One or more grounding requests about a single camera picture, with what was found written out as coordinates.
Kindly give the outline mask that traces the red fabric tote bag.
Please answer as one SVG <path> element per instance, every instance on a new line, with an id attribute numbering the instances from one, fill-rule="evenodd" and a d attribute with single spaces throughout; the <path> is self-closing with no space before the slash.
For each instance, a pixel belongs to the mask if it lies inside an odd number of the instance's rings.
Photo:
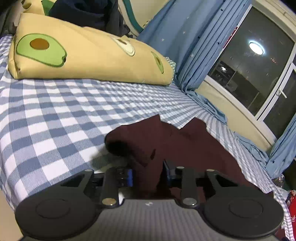
<path id="1" fill-rule="evenodd" d="M 296 239 L 296 190 L 291 190 L 286 199 L 286 204 L 288 206 L 290 217 L 292 220 L 293 235 Z"/>

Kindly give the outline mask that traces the left blue star curtain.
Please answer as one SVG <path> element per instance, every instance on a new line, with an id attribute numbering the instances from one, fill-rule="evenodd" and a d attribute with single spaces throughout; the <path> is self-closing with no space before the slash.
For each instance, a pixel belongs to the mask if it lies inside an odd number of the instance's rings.
<path id="1" fill-rule="evenodd" d="M 137 39 L 176 63 L 174 83 L 223 124 L 227 117 L 196 93 L 251 2 L 168 1 Z"/>

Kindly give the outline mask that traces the dark navy clothing behind pillow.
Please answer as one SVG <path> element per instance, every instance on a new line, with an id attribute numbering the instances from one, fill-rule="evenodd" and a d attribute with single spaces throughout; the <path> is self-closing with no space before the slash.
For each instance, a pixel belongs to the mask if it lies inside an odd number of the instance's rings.
<path id="1" fill-rule="evenodd" d="M 118 1 L 57 0 L 50 8 L 49 16 L 119 37 L 130 33 L 118 10 Z"/>

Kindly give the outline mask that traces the green checked small pillow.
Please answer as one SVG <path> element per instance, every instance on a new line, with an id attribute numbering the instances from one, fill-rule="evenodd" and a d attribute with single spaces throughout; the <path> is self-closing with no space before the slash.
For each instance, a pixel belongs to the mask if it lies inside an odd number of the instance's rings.
<path id="1" fill-rule="evenodd" d="M 165 57 L 165 59 L 169 63 L 170 67 L 172 68 L 173 75 L 175 75 L 176 63 L 173 60 L 171 60 L 169 57 Z"/>

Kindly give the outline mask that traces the white framed window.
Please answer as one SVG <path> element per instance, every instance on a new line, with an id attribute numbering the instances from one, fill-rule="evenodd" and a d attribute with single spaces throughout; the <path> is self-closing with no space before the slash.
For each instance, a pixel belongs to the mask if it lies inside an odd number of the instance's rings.
<path id="1" fill-rule="evenodd" d="M 263 135 L 276 141 L 295 114 L 293 61 L 295 40 L 253 1 L 208 78 Z"/>

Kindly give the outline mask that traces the dark maroon garment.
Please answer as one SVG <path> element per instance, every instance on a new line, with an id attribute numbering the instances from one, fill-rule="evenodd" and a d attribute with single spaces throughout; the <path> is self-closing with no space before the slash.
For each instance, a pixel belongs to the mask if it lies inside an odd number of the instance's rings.
<path id="1" fill-rule="evenodd" d="M 178 194 L 185 181 L 188 196 L 197 199 L 203 220 L 215 231 L 243 240 L 275 235 L 283 209 L 272 191 L 264 194 L 249 182 L 237 160 L 208 133 L 197 118 L 184 127 L 161 121 L 159 116 L 119 126 L 105 137 L 107 150 L 128 158 L 135 171 L 135 187 L 144 196 L 169 197 Z M 177 166 L 179 178 L 168 181 L 164 160 Z"/>

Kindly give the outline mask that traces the blue white checked bedsheet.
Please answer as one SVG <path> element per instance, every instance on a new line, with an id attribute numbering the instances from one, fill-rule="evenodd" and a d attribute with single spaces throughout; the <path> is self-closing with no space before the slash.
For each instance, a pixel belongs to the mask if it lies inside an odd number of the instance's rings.
<path id="1" fill-rule="evenodd" d="M 103 172 L 117 160 L 104 138 L 121 125 L 159 115 L 182 128 L 198 118 L 238 162 L 245 178 L 274 193 L 284 210 L 283 228 L 293 240 L 285 198 L 233 132 L 174 84 L 156 86 L 91 79 L 16 80 L 8 71 L 12 35 L 1 38 L 1 191 L 11 208 L 84 169 Z"/>

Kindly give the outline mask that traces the blue star curtain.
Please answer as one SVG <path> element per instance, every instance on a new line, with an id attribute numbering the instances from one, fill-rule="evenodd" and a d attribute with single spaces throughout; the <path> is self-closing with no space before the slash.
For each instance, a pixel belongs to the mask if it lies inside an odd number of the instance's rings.
<path id="1" fill-rule="evenodd" d="M 283 134 L 267 154 L 255 143 L 238 133 L 234 133 L 239 142 L 248 150 L 256 161 L 265 169 L 271 179 L 278 178 L 295 158 L 295 116 L 292 118 Z"/>
<path id="2" fill-rule="evenodd" d="M 251 2 L 168 1 L 137 39 L 176 63 L 174 83 L 223 124 L 227 117 L 196 93 Z"/>

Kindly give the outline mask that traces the right blue star curtain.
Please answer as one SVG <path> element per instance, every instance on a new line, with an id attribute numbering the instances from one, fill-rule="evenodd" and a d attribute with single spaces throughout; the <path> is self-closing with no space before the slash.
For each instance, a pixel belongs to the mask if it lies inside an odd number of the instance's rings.
<path id="1" fill-rule="evenodd" d="M 265 169 L 271 179 L 278 178 L 295 158 L 295 116 L 292 118 L 283 134 L 267 154 L 255 143 L 238 133 L 234 133 L 239 142 L 248 150 L 256 161 Z"/>

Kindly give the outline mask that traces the yellow avocado print pillow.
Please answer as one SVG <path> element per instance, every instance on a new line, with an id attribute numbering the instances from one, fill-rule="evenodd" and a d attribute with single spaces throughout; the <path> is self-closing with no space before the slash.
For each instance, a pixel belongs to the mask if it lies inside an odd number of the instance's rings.
<path id="1" fill-rule="evenodd" d="M 49 16 L 21 14 L 8 69 L 15 79 L 96 79 L 169 85 L 169 61 L 149 45 Z"/>

